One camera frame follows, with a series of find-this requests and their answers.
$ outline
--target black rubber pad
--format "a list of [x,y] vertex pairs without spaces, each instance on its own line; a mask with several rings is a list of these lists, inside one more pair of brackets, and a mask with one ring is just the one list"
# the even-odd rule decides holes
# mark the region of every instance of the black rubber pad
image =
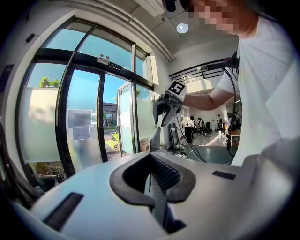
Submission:
[[235,174],[228,173],[228,172],[221,172],[221,171],[214,171],[212,174],[216,175],[218,177],[227,178],[227,179],[230,179],[230,180],[234,180],[235,177],[236,177]]
[[44,223],[59,231],[82,200],[83,195],[70,193],[44,220]]

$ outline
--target black window frame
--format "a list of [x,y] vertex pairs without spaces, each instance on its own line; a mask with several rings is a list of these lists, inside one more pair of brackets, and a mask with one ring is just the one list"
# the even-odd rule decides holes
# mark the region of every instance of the black window frame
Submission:
[[[45,48],[51,40],[65,27],[67,27],[69,24],[71,24],[73,21],[81,22],[90,25],[89,31],[85,34],[85,36],[81,39],[77,47],[74,51],[69,50],[62,50],[62,49],[52,49],[52,48]],[[93,32],[95,28],[100,28],[101,30],[107,31],[116,37],[121,38],[122,40],[126,41],[127,43],[130,43],[132,46],[131,49],[131,68],[132,71],[128,69],[122,68],[121,70],[114,69],[112,67],[109,67],[108,65],[105,65],[103,63],[97,62],[97,57],[93,57],[84,53],[78,52],[81,46],[83,45],[84,41],[87,39],[87,37]],[[23,88],[26,86],[28,78],[35,66],[36,63],[53,63],[53,64],[64,64],[66,65],[64,74],[62,76],[60,87],[58,91],[57,96],[57,102],[56,102],[56,109],[55,109],[55,133],[56,133],[56,142],[57,147],[60,155],[61,164],[64,168],[64,171],[66,173],[67,178],[74,175],[75,169],[72,163],[72,159],[68,150],[68,140],[67,140],[67,133],[66,133],[66,121],[64,121],[63,116],[65,116],[65,111],[62,112],[62,110],[65,108],[67,104],[67,97],[68,97],[68,86],[71,83],[72,74],[74,71],[74,68],[85,68],[88,69],[88,71],[93,72],[101,72],[101,81],[99,83],[99,89],[98,89],[98,109],[102,109],[103,106],[100,104],[99,101],[102,101],[103,98],[103,91],[104,91],[104,76],[107,72],[117,75],[121,78],[127,79],[132,84],[132,94],[133,94],[133,100],[131,100],[130,106],[132,107],[132,115],[134,117],[134,142],[136,145],[134,146],[135,152],[139,152],[139,131],[138,131],[138,120],[137,120],[137,106],[136,106],[136,84],[143,86],[151,91],[154,91],[154,84],[152,81],[152,77],[148,76],[149,80],[137,75],[135,73],[135,57],[136,57],[136,48],[138,48],[140,51],[142,51],[146,56],[147,61],[147,71],[150,72],[151,70],[148,69],[151,67],[151,64],[149,63],[149,54],[147,54],[142,48],[138,47],[135,42],[125,38],[124,36],[120,35],[119,33],[101,26],[97,22],[91,22],[86,21],[84,19],[76,18],[75,16],[72,16],[67,21],[65,21],[58,29],[56,29],[50,37],[42,44],[42,46],[37,50],[35,56],[33,57],[27,71],[25,72],[25,75],[22,79],[19,92],[17,95],[17,101],[16,101],[16,108],[15,108],[15,139],[16,139],[16,146],[17,151],[19,155],[19,159],[21,162],[21,165],[24,169],[25,175],[32,185],[37,185],[37,181],[35,179],[34,174],[32,173],[32,170],[30,169],[29,165],[25,163],[22,150],[21,150],[21,143],[19,139],[19,112],[20,112],[20,102],[23,94]],[[105,150],[105,144],[104,142],[100,141],[100,138],[104,138],[103,134],[103,126],[102,124],[99,124],[103,122],[103,117],[101,114],[98,114],[97,116],[97,126],[98,126],[98,136],[99,136],[99,145],[100,145],[100,151],[101,151],[101,157],[102,161],[107,161],[107,155]]]

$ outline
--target ceiling light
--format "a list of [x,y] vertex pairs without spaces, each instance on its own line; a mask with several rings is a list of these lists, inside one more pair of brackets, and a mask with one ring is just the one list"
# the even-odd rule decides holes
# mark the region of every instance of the ceiling light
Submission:
[[179,33],[186,33],[188,31],[188,25],[184,23],[179,23],[176,27]]

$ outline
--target blue sky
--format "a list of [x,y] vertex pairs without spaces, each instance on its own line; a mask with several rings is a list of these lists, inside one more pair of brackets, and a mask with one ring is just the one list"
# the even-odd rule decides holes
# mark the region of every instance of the blue sky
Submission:
[[[74,50],[84,36],[84,33],[63,29],[47,46],[64,50]],[[90,35],[80,49],[81,53],[97,57],[99,54],[109,56],[110,61],[130,69],[131,53],[110,42]],[[37,63],[30,75],[27,87],[39,87],[39,82],[43,77],[49,80],[55,78],[61,80],[66,65]],[[143,75],[143,61],[136,58],[136,73]],[[93,109],[96,110],[96,99],[98,90],[99,75],[76,70],[73,74],[69,94],[68,108],[72,109]],[[103,101],[115,103],[114,97],[117,96],[117,89],[127,81],[106,74],[104,84]],[[148,99],[149,91],[146,88],[137,86],[141,89],[140,99]]]

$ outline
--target black cable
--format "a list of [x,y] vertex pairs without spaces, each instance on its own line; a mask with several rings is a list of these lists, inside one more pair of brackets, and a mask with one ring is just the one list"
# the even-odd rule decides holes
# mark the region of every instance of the black cable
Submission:
[[233,92],[234,92],[234,104],[233,104],[233,113],[232,113],[232,116],[231,116],[231,124],[229,126],[229,139],[227,140],[227,151],[228,153],[231,155],[231,156],[235,156],[233,155],[231,152],[230,152],[230,148],[231,148],[231,142],[230,142],[230,137],[231,137],[231,132],[233,131],[233,123],[235,121],[235,102],[236,102],[236,92],[235,92],[235,86],[234,86],[234,82],[233,82],[233,79],[231,77],[231,75],[229,74],[229,72],[227,71],[227,69],[223,68],[224,72],[227,73],[227,75],[229,76],[230,78],[230,81],[232,83],[232,86],[233,86]]
[[[176,118],[177,118],[178,125],[180,126],[180,123],[179,123],[177,114],[174,115],[174,123],[175,123],[175,116],[176,116]],[[196,149],[198,155],[197,155],[197,154],[195,154],[195,155],[196,155],[201,161],[207,163],[207,162],[204,160],[204,158],[200,155],[198,149],[197,149],[192,143],[188,142],[186,136],[185,136],[185,135],[183,134],[183,132],[182,132],[182,129],[178,129],[178,130],[180,130],[182,136],[183,136],[184,139],[187,141],[187,144],[190,146],[190,148],[191,148],[191,145],[192,145],[192,146]]]

